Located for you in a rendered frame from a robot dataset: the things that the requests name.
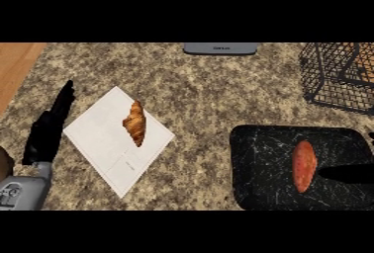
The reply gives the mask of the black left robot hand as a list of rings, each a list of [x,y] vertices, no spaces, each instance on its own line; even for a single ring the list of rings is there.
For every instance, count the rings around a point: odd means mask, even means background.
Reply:
[[[54,162],[63,140],[63,126],[75,101],[73,81],[69,80],[60,91],[52,108],[44,111],[32,126],[23,164]]]

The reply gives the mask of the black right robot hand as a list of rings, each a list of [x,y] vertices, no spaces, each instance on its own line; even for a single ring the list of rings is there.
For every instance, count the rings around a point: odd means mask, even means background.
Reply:
[[[320,143],[317,178],[348,185],[374,185],[374,153],[357,130],[338,128]]]

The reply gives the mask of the orange sweet potato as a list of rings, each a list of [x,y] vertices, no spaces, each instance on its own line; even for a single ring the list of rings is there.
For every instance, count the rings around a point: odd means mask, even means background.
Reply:
[[[293,151],[293,180],[301,193],[310,189],[316,168],[317,156],[313,144],[308,140],[302,140]]]

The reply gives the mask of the black marbled tray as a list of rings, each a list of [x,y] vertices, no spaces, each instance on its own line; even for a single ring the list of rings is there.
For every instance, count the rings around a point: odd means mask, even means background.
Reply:
[[[347,184],[318,176],[305,192],[293,180],[293,151],[313,144],[320,168],[370,164],[372,147],[347,127],[237,126],[230,135],[233,188],[239,206],[250,211],[374,210],[374,186]]]

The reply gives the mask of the white square placemat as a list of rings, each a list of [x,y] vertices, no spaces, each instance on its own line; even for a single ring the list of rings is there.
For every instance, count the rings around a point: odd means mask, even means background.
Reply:
[[[177,136],[146,113],[146,140],[137,146],[123,126],[132,104],[131,96],[114,87],[63,131],[120,198]]]

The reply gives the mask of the golden brown croissant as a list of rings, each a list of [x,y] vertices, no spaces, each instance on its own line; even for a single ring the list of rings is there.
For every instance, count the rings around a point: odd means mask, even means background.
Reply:
[[[131,134],[137,146],[141,147],[147,132],[147,117],[140,101],[135,101],[132,104],[129,116],[123,120],[123,126]]]

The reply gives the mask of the grey flat appliance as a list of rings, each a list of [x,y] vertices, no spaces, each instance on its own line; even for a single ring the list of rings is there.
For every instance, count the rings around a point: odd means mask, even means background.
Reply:
[[[258,51],[256,42],[187,42],[185,53],[209,55],[250,55]]]

